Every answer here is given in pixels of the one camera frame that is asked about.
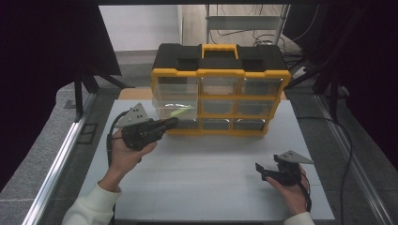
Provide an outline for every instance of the white wall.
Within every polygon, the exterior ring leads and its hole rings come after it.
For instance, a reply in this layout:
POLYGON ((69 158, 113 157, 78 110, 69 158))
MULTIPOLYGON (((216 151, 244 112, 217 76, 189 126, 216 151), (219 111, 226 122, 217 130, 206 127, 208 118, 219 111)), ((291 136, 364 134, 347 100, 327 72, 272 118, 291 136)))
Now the white wall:
POLYGON ((157 50, 161 43, 180 43, 181 18, 177 6, 102 6, 99 9, 115 52, 157 50))

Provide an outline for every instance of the yellow and black storage organizer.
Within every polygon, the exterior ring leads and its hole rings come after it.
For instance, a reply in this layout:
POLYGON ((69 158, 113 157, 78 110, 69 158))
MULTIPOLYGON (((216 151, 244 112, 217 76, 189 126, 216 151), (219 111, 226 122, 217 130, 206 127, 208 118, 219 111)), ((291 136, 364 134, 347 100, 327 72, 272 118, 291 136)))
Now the yellow and black storage organizer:
POLYGON ((161 44, 152 76, 160 119, 170 134, 265 135, 290 81, 277 46, 161 44))

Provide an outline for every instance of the metal rail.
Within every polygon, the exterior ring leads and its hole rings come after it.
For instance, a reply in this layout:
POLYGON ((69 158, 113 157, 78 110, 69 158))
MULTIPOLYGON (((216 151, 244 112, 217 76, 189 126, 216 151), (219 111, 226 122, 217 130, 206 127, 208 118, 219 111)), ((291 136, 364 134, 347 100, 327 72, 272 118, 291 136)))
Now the metal rail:
MULTIPOLYGON (((328 119, 331 119, 331 116, 329 115, 329 106, 325 98, 319 95, 315 95, 315 99, 317 100, 324 116, 328 119)), ((346 138, 344 134, 344 131, 342 130, 341 127, 331 122, 329 123, 329 127, 334 137, 336 138, 336 141, 339 144, 340 149, 343 151, 345 159, 348 159, 350 152, 349 149, 350 145, 349 145, 349 140, 346 138)), ((393 225, 394 222, 391 220, 391 217, 387 212, 386 206, 384 205, 383 201, 378 195, 375 186, 369 180, 368 176, 366 175, 365 171, 360 165, 360 162, 358 161, 355 154, 353 154, 352 156, 350 169, 351 172, 354 174, 355 178, 357 179, 357 182, 360 185, 360 189, 362 190, 363 194, 365 195, 365 198, 367 199, 369 205, 371 206, 378 223, 393 225)))
POLYGON ((76 143, 77 137, 80 131, 82 130, 90 106, 93 103, 95 96, 96 94, 88 95, 84 104, 83 117, 80 119, 79 122, 73 123, 72 126, 70 127, 67 137, 62 143, 62 146, 55 157, 53 165, 50 168, 49 172, 47 173, 47 176, 44 179, 44 182, 41 185, 40 190, 38 191, 38 195, 36 196, 36 199, 33 201, 32 206, 30 207, 29 212, 27 213, 23 221, 23 225, 38 224, 44 212, 44 209, 47 206, 50 196, 53 193, 58 178, 62 173, 64 165, 69 157, 70 151, 73 148, 74 144, 76 143))

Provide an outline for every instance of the gray floor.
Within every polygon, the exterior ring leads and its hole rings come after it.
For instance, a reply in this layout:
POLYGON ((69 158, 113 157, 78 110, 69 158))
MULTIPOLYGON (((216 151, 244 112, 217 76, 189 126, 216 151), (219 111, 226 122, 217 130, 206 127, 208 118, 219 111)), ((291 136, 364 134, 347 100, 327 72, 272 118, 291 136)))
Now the gray floor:
MULTIPOLYGON (((193 37, 189 38, 188 34, 187 31, 184 38, 194 39, 193 37)), ((123 76, 118 78, 119 80, 130 85, 149 86, 149 71, 154 59, 153 52, 118 52, 117 57, 123 73, 123 76)), ((98 78, 98 82, 101 89, 86 121, 87 124, 96 125, 97 132, 92 142, 90 142, 90 138, 87 139, 81 135, 80 141, 83 143, 74 146, 40 224, 59 224, 80 190, 113 101, 120 92, 112 84, 100 78, 98 78)), ((309 80, 293 89, 286 90, 297 117, 324 117, 322 109, 311 91, 313 82, 314 80, 309 80)), ((59 90, 57 104, 51 118, 20 169, 15 172, 8 185, 0 193, 0 224, 21 224, 23 222, 73 123, 74 110, 64 109, 68 100, 74 100, 72 84, 59 90)), ((347 129, 352 139, 355 156, 369 181, 375 187, 381 201, 385 204, 391 220, 398 223, 398 172, 346 108, 343 99, 339 101, 338 118, 347 129)), ((317 221, 316 223, 340 224, 340 185, 345 165, 340 145, 334 138, 327 121, 301 119, 299 125, 336 217, 336 220, 333 221, 317 221)), ((345 224, 378 223, 362 187, 352 173, 347 176, 344 186, 344 220, 345 224)), ((117 224, 127 223, 127 221, 117 222, 117 224)))

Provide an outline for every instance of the plastic drawer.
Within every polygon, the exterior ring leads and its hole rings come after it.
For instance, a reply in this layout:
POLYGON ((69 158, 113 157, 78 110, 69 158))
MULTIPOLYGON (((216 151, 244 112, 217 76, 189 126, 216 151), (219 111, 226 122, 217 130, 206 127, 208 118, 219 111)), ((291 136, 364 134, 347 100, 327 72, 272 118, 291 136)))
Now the plastic drawer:
POLYGON ((177 129, 198 129, 199 122, 197 119, 180 119, 178 121, 177 129))
POLYGON ((228 130, 230 119, 202 119, 202 129, 228 130))
POLYGON ((201 100, 202 113, 232 114, 235 107, 235 100, 201 100))
POLYGON ((271 100, 239 100, 237 114, 269 116, 273 105, 271 100))
POLYGON ((152 104, 160 119, 196 119, 197 101, 197 84, 157 84, 152 104))
POLYGON ((240 93, 247 96, 276 96, 282 79, 245 78, 240 93))
POLYGON ((265 119, 236 119, 233 129, 236 130, 263 130, 265 119))
POLYGON ((203 95, 230 96, 237 94, 239 79, 235 77, 203 77, 201 90, 203 95))

